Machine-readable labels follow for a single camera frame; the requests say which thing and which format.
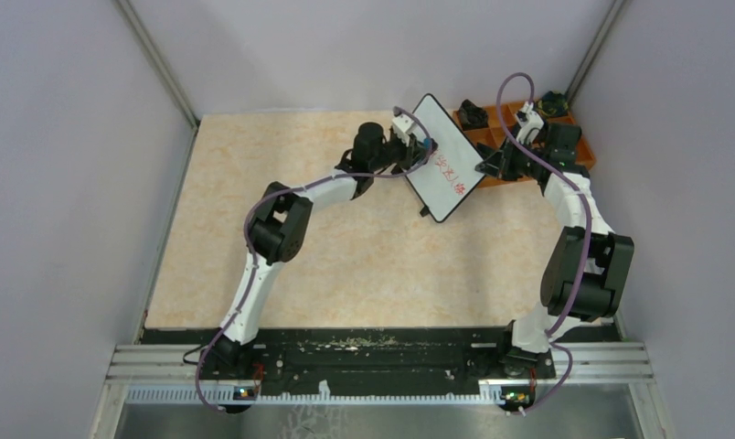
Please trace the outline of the white whiteboard black frame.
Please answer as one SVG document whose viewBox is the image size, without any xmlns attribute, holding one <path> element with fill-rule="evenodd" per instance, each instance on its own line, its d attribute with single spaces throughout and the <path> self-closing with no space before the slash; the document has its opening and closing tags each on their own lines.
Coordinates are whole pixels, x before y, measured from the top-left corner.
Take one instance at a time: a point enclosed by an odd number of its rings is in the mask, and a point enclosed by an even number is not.
<svg viewBox="0 0 735 439">
<path fill-rule="evenodd" d="M 414 133 L 422 138 L 428 132 L 438 149 L 407 180 L 432 220 L 443 223 L 485 178 L 474 170 L 482 157 L 434 95 L 425 94 L 412 114 L 422 124 Z"/>
</svg>

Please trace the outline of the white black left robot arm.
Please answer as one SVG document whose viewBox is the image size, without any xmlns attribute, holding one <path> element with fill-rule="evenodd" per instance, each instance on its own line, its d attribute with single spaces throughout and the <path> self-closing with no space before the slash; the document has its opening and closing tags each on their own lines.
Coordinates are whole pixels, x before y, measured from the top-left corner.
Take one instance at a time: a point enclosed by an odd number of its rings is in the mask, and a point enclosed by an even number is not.
<svg viewBox="0 0 735 439">
<path fill-rule="evenodd" d="M 254 365 L 250 345 L 259 332 L 262 309 L 279 271 L 302 249 L 312 215 L 359 198 L 379 178 L 415 172 L 436 148 L 429 130 L 407 117 L 396 118 L 389 130 L 363 123 L 328 175 L 297 187 L 270 183 L 244 221 L 244 274 L 218 333 L 200 358 L 214 359 L 233 379 L 247 376 Z"/>
</svg>

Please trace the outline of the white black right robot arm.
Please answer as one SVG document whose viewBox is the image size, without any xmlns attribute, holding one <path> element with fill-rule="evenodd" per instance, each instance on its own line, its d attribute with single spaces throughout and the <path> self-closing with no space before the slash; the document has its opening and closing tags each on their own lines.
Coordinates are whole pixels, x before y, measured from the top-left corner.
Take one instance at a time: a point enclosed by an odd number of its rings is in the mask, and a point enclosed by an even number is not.
<svg viewBox="0 0 735 439">
<path fill-rule="evenodd" d="M 540 283 L 537 305 L 512 320 L 495 351 L 495 366 L 517 377 L 546 364 L 553 342 L 584 323 L 617 311 L 634 256 L 631 238 L 613 231 L 577 161 L 581 128 L 569 123 L 515 124 L 499 147 L 478 144 L 476 171 L 505 181 L 535 180 L 554 208 L 560 235 Z"/>
</svg>

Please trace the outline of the black crumpled cloth left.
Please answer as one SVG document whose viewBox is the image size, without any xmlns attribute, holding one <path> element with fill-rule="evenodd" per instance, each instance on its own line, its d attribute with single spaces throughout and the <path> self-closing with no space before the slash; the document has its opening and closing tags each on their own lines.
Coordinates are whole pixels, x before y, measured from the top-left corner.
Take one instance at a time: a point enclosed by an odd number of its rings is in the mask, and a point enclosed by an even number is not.
<svg viewBox="0 0 735 439">
<path fill-rule="evenodd" d="M 463 100 L 455 111 L 463 131 L 471 131 L 488 127 L 488 112 L 470 100 Z"/>
</svg>

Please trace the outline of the dark cloth with yellow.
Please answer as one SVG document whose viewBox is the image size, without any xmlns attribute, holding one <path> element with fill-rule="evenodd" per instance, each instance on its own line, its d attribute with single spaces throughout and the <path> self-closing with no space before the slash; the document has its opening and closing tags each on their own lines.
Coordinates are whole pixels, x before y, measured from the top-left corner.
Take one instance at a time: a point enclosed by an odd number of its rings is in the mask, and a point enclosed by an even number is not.
<svg viewBox="0 0 735 439">
<path fill-rule="evenodd" d="M 564 117 L 569 112 L 569 104 L 564 93 L 547 91 L 535 103 L 536 111 L 546 119 Z"/>
</svg>

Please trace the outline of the right corner aluminium post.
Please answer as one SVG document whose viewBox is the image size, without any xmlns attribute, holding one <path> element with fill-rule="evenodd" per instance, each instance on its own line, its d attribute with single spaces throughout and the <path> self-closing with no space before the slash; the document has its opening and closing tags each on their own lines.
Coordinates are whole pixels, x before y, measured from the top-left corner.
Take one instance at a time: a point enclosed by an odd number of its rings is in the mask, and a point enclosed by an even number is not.
<svg viewBox="0 0 735 439">
<path fill-rule="evenodd" d="M 613 32 L 613 29 L 617 25 L 623 10 L 629 4 L 630 1 L 627 0 L 612 0 L 609 3 L 606 14 L 598 26 L 591 40 L 591 44 L 586 49 L 581 63 L 570 81 L 570 85 L 566 89 L 565 95 L 569 107 L 572 107 L 575 101 L 577 101 L 587 76 L 593 68 L 609 36 Z"/>
</svg>

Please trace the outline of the corner aluminium post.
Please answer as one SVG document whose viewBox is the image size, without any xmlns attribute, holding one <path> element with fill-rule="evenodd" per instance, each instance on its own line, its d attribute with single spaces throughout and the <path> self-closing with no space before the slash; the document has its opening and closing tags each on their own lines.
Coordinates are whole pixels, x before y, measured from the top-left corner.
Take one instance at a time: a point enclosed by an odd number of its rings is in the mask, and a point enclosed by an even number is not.
<svg viewBox="0 0 735 439">
<path fill-rule="evenodd" d="M 591 40 L 591 44 L 586 49 L 581 63 L 570 81 L 570 85 L 566 89 L 565 95 L 569 107 L 572 107 L 575 101 L 577 101 L 587 76 L 593 68 L 609 36 L 613 32 L 613 29 L 617 25 L 623 10 L 629 4 L 630 1 L 627 0 L 612 0 L 609 3 L 606 14 L 598 26 Z"/>
<path fill-rule="evenodd" d="M 153 35 L 148 30 L 133 2 L 129 0 L 112 0 L 112 4 L 119 12 L 126 26 L 128 26 L 134 40 L 176 109 L 184 117 L 188 125 L 193 130 L 197 130 L 200 126 L 200 119 L 196 115 L 190 100 L 186 96 L 184 87 L 178 80 L 164 52 L 155 42 Z"/>
</svg>

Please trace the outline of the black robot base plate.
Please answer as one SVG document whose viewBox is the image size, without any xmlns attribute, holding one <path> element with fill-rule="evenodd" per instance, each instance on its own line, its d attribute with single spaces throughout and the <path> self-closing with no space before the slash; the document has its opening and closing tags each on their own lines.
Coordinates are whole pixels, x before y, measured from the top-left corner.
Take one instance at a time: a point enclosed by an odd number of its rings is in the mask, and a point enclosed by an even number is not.
<svg viewBox="0 0 735 439">
<path fill-rule="evenodd" d="M 210 330 L 149 330 L 147 362 L 169 377 L 198 383 L 194 400 L 238 406 L 295 402 L 502 402 L 503 388 L 529 391 L 558 379 L 571 359 L 619 335 L 614 327 L 579 327 L 565 350 L 517 354 L 503 327 L 263 329 L 245 348 Z"/>
</svg>

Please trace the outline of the left corner aluminium post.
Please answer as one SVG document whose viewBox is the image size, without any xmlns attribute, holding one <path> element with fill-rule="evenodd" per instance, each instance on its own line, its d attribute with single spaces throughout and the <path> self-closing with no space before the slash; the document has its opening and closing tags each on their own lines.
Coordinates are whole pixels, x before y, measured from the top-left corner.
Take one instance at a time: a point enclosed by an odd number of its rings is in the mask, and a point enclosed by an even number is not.
<svg viewBox="0 0 735 439">
<path fill-rule="evenodd" d="M 200 119 L 196 115 L 190 100 L 186 96 L 184 87 L 178 80 L 164 52 L 155 42 L 153 35 L 148 30 L 133 2 L 129 0 L 112 0 L 112 4 L 119 12 L 126 26 L 128 26 L 134 40 L 176 109 L 184 117 L 188 125 L 193 130 L 197 130 L 200 126 Z"/>
</svg>

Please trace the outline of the aluminium frame rail front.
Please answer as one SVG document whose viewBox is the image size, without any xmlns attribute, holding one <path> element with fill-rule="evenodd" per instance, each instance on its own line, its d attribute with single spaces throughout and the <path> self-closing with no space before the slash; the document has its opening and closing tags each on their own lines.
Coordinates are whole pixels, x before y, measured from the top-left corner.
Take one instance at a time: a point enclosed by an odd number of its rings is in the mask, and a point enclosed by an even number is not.
<svg viewBox="0 0 735 439">
<path fill-rule="evenodd" d="M 206 380 L 262 382 L 334 380 L 346 373 L 387 373 L 397 377 L 440 374 L 446 380 L 549 383 L 566 376 L 570 383 L 642 383 L 654 380 L 644 346 L 632 342 L 569 343 L 541 354 L 531 365 L 507 364 L 496 357 L 492 343 L 459 347 L 454 343 L 393 344 L 387 346 L 314 343 L 273 348 L 260 345 L 248 359 L 231 367 L 209 359 L 197 365 L 189 345 L 119 346 L 112 354 L 106 377 L 110 381 L 174 382 L 202 375 Z"/>
</svg>

